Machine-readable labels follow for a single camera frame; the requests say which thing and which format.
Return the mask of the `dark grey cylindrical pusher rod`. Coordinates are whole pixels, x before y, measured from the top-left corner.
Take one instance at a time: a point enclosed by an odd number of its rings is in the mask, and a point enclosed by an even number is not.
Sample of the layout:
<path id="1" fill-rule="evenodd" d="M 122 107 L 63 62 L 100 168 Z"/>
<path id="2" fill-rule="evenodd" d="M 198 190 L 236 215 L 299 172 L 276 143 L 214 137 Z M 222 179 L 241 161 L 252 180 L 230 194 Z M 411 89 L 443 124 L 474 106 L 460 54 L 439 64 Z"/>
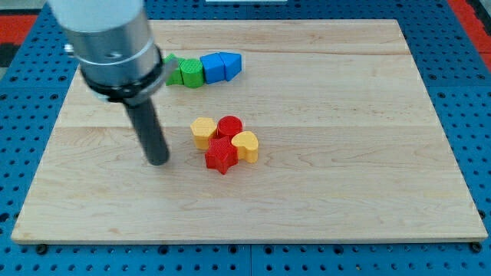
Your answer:
<path id="1" fill-rule="evenodd" d="M 157 112 L 150 98 L 137 105 L 124 104 L 147 161 L 161 166 L 170 158 Z"/>

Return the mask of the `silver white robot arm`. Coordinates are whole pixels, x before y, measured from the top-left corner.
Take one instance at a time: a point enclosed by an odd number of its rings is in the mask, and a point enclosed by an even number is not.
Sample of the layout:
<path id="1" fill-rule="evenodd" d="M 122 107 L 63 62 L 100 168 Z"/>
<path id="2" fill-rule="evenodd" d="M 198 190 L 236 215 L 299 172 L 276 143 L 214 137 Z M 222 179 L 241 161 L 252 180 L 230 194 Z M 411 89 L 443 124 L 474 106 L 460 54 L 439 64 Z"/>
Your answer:
<path id="1" fill-rule="evenodd" d="M 142 0 L 48 0 L 87 86 L 102 100 L 124 105 L 148 162 L 170 158 L 152 95 L 178 68 L 157 46 Z"/>

